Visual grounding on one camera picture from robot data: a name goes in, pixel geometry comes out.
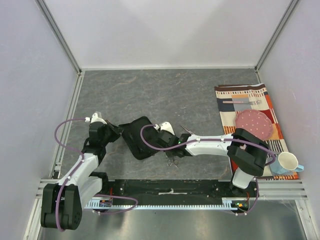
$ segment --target mug handle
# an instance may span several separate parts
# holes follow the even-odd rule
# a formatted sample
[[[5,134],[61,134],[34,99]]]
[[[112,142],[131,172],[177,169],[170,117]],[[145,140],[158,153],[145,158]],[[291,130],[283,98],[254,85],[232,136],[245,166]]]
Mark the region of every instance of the mug handle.
[[[295,172],[302,172],[304,169],[305,169],[305,167],[299,164],[294,171]]]

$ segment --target mug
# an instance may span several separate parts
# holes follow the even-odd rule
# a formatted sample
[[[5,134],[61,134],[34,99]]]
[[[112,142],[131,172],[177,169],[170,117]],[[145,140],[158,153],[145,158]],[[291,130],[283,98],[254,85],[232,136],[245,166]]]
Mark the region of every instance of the mug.
[[[275,174],[284,174],[290,171],[301,172],[304,166],[298,164],[297,157],[291,152],[281,152],[270,165],[271,172]]]

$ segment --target black pouch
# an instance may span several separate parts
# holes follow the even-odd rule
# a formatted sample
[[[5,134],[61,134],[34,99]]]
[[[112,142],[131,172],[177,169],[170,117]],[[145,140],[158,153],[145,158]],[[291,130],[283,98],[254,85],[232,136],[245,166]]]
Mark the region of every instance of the black pouch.
[[[121,124],[123,129],[122,137],[128,145],[133,156],[138,160],[143,160],[156,154],[158,150],[148,147],[140,137],[140,131],[145,125],[152,124],[149,118],[142,116],[131,123]],[[147,127],[143,130],[144,139],[152,146],[158,147],[156,143],[158,131],[154,127]]]

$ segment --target white wall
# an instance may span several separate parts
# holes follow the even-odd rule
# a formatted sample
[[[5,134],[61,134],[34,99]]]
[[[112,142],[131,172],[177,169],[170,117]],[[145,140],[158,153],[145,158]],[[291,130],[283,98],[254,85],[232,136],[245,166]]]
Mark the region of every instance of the white wall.
[[[320,226],[320,1],[302,0],[262,66],[289,150]]]
[[[254,66],[290,0],[46,0],[82,68]]]
[[[0,238],[21,240],[76,73],[34,0],[0,1]]]

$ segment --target placemat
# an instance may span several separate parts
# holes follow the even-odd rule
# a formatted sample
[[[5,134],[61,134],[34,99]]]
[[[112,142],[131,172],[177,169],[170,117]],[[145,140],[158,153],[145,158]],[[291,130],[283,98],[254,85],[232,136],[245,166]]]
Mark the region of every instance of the placemat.
[[[272,122],[273,133],[271,137],[266,140],[270,149],[275,152],[288,152],[284,136],[281,131],[280,124],[277,120],[272,101],[269,97],[265,84],[260,83],[256,85],[218,85],[214,87],[220,117],[223,125],[224,134],[233,134],[236,130],[235,119],[238,113],[246,109],[254,109],[264,113]],[[249,104],[230,104],[223,103],[223,101],[257,101],[262,103],[257,105]],[[230,165],[234,173],[238,166],[231,159]],[[269,166],[264,168],[262,177],[267,179],[299,179],[298,174],[293,172],[286,172],[284,175],[273,175]]]

